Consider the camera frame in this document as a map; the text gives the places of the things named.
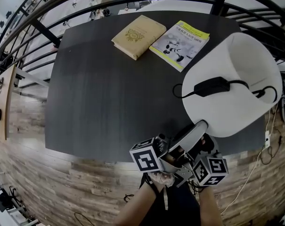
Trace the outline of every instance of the wooden panel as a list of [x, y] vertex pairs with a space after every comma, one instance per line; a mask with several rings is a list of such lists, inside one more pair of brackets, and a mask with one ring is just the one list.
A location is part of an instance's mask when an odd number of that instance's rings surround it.
[[10, 94], [15, 79], [15, 67], [11, 66], [0, 78], [4, 78], [2, 89], [0, 92], [0, 109], [2, 110], [2, 119], [0, 121], [0, 137], [4, 140], [8, 134], [8, 117], [10, 108]]
[[[95, 226], [112, 223], [125, 205], [124, 195], [138, 190], [141, 173], [135, 171], [133, 163], [103, 163], [45, 148], [42, 128], [47, 102], [38, 95], [47, 89], [33, 88], [24, 89], [29, 97], [12, 94], [11, 123], [20, 127], [7, 141], [0, 140], [0, 170], [6, 173], [0, 175], [0, 182], [6, 183], [6, 188], [13, 185], [29, 213], [45, 225], [78, 226], [75, 212], [85, 215]], [[252, 220], [253, 225], [263, 226], [285, 212], [285, 125], [277, 113], [271, 137], [273, 154], [278, 147], [279, 131], [283, 136], [279, 152], [269, 165], [258, 162], [237, 201], [222, 215], [225, 225], [248, 226]], [[229, 176], [214, 187], [221, 212], [237, 196], [258, 153], [256, 150], [226, 156]], [[267, 151], [263, 159], [269, 160]]]

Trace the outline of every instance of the electrical outlet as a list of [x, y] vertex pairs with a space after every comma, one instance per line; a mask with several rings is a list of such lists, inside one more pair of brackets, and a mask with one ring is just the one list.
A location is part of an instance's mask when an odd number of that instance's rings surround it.
[[269, 131], [266, 130], [265, 132], [265, 148], [270, 146], [270, 134]]

